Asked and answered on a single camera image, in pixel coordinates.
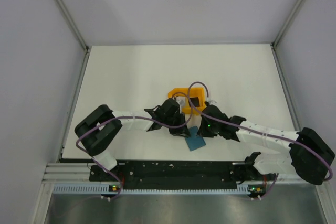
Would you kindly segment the yellow plastic bin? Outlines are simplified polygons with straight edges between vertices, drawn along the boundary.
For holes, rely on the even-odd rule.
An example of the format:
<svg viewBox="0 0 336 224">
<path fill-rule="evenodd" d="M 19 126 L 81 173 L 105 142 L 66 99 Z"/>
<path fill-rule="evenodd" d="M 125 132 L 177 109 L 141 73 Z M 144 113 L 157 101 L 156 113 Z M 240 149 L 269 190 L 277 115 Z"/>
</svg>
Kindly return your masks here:
<svg viewBox="0 0 336 224">
<path fill-rule="evenodd" d="M 168 93 L 167 97 L 174 98 L 178 102 L 184 101 L 184 104 L 181 105 L 181 109 L 182 112 L 186 115 L 191 113 L 191 97 L 199 97 L 201 105 L 200 107 L 196 107 L 199 111 L 202 111 L 206 107 L 205 90 L 203 87 L 194 87 L 191 88 L 190 91 L 188 91 L 188 88 L 174 88 Z"/>
</svg>

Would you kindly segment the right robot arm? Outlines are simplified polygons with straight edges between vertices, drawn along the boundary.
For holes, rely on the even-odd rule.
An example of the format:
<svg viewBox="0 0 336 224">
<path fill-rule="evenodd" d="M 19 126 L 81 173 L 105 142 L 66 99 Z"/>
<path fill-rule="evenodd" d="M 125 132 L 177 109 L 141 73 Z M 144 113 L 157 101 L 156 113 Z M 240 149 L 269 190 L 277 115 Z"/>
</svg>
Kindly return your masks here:
<svg viewBox="0 0 336 224">
<path fill-rule="evenodd" d="M 245 161 L 245 174 L 252 180 L 266 174 L 296 174 L 313 185 L 333 177 L 334 151 L 308 127 L 301 131 L 284 131 L 262 126 L 241 116 L 228 117 L 215 105 L 201 112 L 198 131 L 203 137 L 221 136 L 226 140 L 254 144 L 270 153 L 254 152 Z"/>
</svg>

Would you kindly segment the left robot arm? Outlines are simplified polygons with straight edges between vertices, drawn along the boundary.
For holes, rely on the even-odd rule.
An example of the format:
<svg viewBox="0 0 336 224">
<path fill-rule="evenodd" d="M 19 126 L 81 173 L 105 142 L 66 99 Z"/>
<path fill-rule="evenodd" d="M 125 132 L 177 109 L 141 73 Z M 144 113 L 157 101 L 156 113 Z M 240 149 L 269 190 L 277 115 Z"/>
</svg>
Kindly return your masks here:
<svg viewBox="0 0 336 224">
<path fill-rule="evenodd" d="M 161 127 L 168 128 L 173 136 L 191 136 L 185 114 L 180 104 L 172 98 L 162 105 L 137 112 L 116 111 L 106 104 L 100 105 L 75 127 L 75 134 L 85 152 L 102 166 L 102 176 L 114 180 L 119 168 L 108 147 L 117 134 L 135 130 L 151 132 Z"/>
</svg>

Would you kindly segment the blue leather card holder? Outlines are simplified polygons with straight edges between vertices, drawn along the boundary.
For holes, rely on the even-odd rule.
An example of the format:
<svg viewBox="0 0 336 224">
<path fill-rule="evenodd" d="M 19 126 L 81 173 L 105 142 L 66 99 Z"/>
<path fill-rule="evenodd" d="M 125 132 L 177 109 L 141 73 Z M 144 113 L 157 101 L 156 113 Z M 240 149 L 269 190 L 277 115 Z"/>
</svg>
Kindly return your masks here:
<svg viewBox="0 0 336 224">
<path fill-rule="evenodd" d="M 186 137 L 185 141 L 187 144 L 187 147 L 190 151 L 195 151 L 199 148 L 202 148 L 206 145 L 204 139 L 199 136 L 198 133 L 198 127 L 197 126 L 193 126 L 191 128 L 189 128 L 189 132 L 191 134 L 190 137 Z"/>
</svg>

